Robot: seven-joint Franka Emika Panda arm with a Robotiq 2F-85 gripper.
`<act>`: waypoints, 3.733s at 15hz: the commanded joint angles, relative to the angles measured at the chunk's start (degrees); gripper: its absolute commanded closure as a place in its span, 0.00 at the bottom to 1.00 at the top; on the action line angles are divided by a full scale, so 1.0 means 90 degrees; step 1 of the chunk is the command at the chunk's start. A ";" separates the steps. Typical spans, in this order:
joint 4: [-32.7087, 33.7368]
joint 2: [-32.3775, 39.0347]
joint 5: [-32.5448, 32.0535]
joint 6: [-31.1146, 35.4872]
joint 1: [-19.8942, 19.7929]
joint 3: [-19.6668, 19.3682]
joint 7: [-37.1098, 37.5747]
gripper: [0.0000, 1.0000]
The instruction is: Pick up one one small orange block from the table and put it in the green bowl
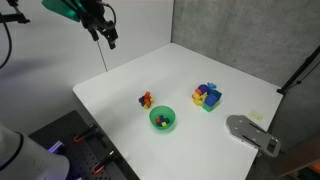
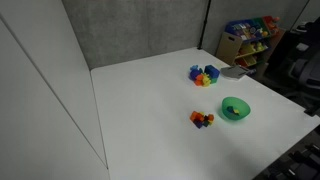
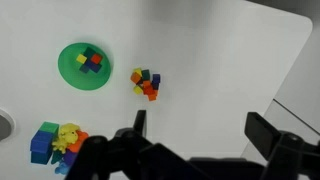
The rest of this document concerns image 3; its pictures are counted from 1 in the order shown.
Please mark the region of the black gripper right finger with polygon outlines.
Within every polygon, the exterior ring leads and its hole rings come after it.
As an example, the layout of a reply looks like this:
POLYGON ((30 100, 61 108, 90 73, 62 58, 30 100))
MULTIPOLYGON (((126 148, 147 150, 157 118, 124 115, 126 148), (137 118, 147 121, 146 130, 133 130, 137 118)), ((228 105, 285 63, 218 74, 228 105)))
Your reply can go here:
POLYGON ((268 159, 281 133, 257 112, 248 112, 245 135, 264 159, 268 159))

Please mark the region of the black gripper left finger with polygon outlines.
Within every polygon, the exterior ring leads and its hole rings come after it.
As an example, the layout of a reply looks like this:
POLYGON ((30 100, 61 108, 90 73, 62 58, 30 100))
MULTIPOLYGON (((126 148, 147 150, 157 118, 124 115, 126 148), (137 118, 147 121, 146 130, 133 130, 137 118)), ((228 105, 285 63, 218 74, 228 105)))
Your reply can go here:
POLYGON ((133 129, 139 133, 142 137, 146 136, 147 132, 147 112, 145 110, 138 110, 134 121, 133 129))

